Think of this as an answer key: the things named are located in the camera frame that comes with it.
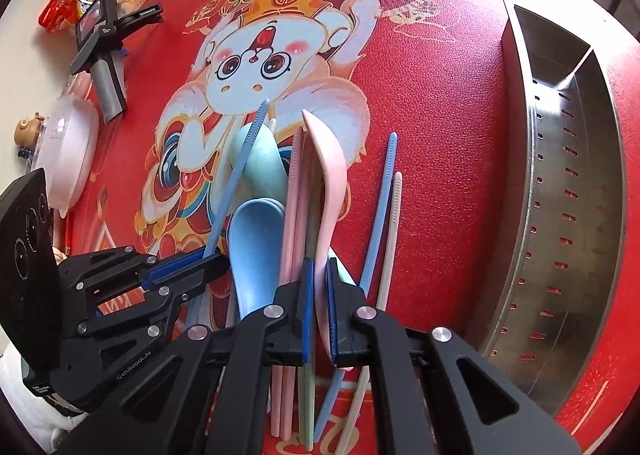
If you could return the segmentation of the pink chopstick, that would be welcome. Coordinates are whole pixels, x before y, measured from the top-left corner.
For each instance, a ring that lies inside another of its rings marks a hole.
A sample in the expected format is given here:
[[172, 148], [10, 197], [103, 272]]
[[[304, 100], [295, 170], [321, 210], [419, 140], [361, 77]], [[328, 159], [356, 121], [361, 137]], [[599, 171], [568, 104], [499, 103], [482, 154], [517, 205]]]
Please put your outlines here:
[[304, 148], [302, 164], [300, 165], [299, 171], [299, 192], [297, 198], [295, 244], [291, 282], [298, 279], [300, 270], [302, 270], [303, 267], [305, 256], [307, 215], [310, 197], [310, 147], [311, 144], [308, 142], [307, 132], [304, 131]]
[[[288, 169], [288, 192], [286, 192], [284, 211], [279, 286], [292, 281], [299, 171], [302, 164], [303, 148], [304, 130], [302, 127], [298, 127], [293, 136], [290, 169]], [[294, 380], [294, 367], [276, 365], [272, 369], [271, 434], [283, 441], [288, 441], [292, 435]]]

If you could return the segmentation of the white chopstick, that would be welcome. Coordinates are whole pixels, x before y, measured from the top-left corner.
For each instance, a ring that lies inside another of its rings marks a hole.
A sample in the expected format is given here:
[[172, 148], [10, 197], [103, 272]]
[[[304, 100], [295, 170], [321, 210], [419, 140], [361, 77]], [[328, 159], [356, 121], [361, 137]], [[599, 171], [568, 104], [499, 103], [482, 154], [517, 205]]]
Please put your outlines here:
[[[380, 311], [386, 310], [388, 295], [390, 294], [390, 285], [392, 285], [392, 274], [396, 255], [403, 184], [404, 179], [402, 178], [402, 173], [400, 171], [395, 172], [393, 178], [392, 204], [390, 204], [390, 219], [388, 219], [381, 281], [380, 286], [378, 286], [378, 298], [376, 298], [375, 306], [375, 308]], [[349, 411], [343, 425], [342, 433], [334, 451], [336, 455], [344, 455], [349, 452], [350, 439], [352, 438], [352, 434], [356, 429], [356, 422], [360, 414], [360, 409], [364, 397], [367, 393], [369, 381], [370, 368], [365, 366], [359, 374], [357, 387], [354, 396], [352, 397], [352, 403], [350, 403]]]

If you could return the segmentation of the blue spoon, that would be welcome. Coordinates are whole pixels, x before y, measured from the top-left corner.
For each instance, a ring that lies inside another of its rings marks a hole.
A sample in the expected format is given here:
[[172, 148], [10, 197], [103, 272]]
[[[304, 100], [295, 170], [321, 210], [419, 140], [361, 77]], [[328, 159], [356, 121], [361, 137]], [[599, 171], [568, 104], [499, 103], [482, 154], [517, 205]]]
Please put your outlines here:
[[235, 210], [228, 247], [239, 319], [273, 301], [283, 228], [284, 207], [273, 198], [254, 198]]

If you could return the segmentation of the green spoon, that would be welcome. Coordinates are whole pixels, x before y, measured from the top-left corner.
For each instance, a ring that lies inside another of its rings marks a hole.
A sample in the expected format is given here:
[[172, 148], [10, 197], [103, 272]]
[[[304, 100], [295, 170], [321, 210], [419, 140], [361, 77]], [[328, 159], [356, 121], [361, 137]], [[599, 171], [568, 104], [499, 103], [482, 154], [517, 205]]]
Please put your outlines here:
[[272, 198], [284, 206], [286, 192], [288, 176], [276, 139], [271, 130], [262, 125], [234, 190], [230, 212], [253, 198]]

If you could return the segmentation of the pink spoon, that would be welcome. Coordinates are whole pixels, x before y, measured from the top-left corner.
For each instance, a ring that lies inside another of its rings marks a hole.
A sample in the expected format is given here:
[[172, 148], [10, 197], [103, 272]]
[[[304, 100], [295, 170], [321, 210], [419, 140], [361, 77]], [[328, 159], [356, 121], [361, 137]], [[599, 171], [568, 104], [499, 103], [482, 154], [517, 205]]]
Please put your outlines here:
[[322, 171], [322, 210], [314, 252], [314, 308], [322, 345], [328, 357], [331, 357], [329, 302], [324, 273], [346, 194], [347, 165], [341, 144], [332, 130], [310, 111], [303, 110], [302, 116]]

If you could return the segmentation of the white lidded pot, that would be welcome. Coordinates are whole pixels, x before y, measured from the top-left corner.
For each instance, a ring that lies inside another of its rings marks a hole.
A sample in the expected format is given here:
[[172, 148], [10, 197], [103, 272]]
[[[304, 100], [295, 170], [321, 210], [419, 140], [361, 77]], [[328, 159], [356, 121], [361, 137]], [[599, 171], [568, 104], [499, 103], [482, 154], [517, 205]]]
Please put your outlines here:
[[32, 168], [46, 176], [49, 206], [65, 218], [87, 183], [100, 128], [99, 112], [88, 99], [91, 76], [70, 79], [43, 122]]

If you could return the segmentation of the stainless steel utensil tray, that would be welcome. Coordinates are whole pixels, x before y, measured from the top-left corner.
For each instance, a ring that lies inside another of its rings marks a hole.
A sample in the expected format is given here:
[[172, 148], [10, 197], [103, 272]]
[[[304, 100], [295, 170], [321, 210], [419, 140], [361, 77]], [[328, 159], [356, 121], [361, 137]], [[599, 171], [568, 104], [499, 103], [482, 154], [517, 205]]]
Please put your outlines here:
[[506, 187], [466, 339], [556, 415], [596, 349], [616, 290], [623, 145], [593, 46], [517, 4], [506, 14]]

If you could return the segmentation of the small brown teapot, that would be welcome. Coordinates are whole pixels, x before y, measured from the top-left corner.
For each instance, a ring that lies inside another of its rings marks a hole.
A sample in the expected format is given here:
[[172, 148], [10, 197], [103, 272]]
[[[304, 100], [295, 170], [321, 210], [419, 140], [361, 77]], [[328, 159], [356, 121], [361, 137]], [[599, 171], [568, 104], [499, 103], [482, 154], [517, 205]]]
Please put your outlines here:
[[35, 152], [40, 134], [46, 124], [46, 117], [35, 112], [30, 118], [21, 119], [15, 126], [14, 143], [21, 152], [32, 154]]

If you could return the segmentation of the red printed table mat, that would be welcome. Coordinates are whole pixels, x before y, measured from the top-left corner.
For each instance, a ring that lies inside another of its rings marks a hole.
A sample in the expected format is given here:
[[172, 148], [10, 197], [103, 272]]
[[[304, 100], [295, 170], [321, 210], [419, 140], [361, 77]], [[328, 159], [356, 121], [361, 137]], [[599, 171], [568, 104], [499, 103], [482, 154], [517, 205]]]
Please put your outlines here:
[[496, 244], [506, 187], [508, 100], [501, 37], [513, 2], [593, 46], [624, 138], [628, 227], [622, 272], [577, 387], [556, 414], [599, 442], [639, 383], [639, 45], [592, 0], [157, 0], [160, 24], [126, 41], [128, 111], [105, 126], [67, 237], [79, 255], [114, 246], [166, 256], [204, 243], [219, 154], [182, 169], [180, 132], [226, 145], [252, 119], [252, 87], [200, 90], [238, 37], [286, 40], [307, 71], [268, 90], [288, 144], [302, 111], [342, 142], [348, 188], [333, 247], [361, 273], [390, 133], [404, 177], [390, 310], [406, 325], [467, 331]]

